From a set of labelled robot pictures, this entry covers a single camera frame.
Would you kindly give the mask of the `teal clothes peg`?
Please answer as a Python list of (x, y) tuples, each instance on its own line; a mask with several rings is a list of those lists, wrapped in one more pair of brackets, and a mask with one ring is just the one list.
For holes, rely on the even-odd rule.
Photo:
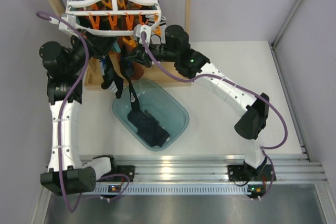
[(115, 52), (115, 53), (120, 53), (121, 52), (121, 49), (120, 49), (120, 46), (118, 44), (117, 41), (115, 41), (112, 45), (112, 51)]

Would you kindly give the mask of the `black sock with white label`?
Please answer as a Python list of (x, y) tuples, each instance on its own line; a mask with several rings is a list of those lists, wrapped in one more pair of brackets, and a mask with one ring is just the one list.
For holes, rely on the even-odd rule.
[(109, 55), (99, 59), (100, 72), (103, 78), (101, 88), (112, 91), (116, 98), (122, 96), (123, 79), (115, 72)]

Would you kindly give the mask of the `white plastic clip hanger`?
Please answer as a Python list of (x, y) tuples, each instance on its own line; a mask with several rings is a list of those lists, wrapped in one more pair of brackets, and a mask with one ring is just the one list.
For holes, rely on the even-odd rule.
[(137, 25), (161, 34), (158, 0), (67, 0), (63, 18), (98, 36), (131, 37)]

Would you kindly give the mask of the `black striped sock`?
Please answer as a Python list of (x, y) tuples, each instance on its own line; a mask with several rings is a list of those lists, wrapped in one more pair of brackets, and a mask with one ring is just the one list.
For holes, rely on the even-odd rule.
[(129, 94), (130, 94), (130, 102), (131, 109), (135, 111), (140, 110), (140, 103), (136, 91), (132, 84), (132, 77), (134, 75), (134, 66), (133, 63), (126, 60), (126, 56), (128, 55), (128, 51), (125, 45), (121, 48), (121, 56), (120, 56), (120, 71), (122, 76), (127, 80), (129, 85)]

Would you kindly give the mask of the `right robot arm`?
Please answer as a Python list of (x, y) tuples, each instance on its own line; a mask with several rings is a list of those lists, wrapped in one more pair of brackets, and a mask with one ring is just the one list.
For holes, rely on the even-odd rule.
[(269, 115), (269, 96), (243, 88), (221, 73), (202, 53), (192, 49), (188, 33), (179, 25), (165, 30), (165, 42), (151, 42), (152, 29), (136, 25), (133, 31), (136, 47), (125, 60), (145, 67), (156, 65), (170, 78), (183, 83), (195, 82), (228, 104), (239, 116), (234, 126), (244, 140), (243, 164), (230, 168), (230, 181), (252, 182), (264, 174), (267, 158), (262, 153), (260, 133), (266, 127)]

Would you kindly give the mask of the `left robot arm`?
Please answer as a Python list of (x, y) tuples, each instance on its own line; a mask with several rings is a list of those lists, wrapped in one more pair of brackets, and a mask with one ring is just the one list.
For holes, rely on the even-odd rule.
[(109, 57), (110, 51), (118, 45), (118, 39), (89, 32), (81, 35), (82, 38), (71, 37), (70, 48), (48, 41), (39, 49), (47, 70), (47, 96), (53, 124), (50, 162), (47, 172), (40, 176), (40, 183), (57, 196), (91, 192), (99, 178), (114, 180), (119, 173), (109, 155), (96, 157), (83, 165), (78, 147), (82, 79), (91, 58), (99, 61), (102, 89), (121, 98), (123, 79), (115, 72)]

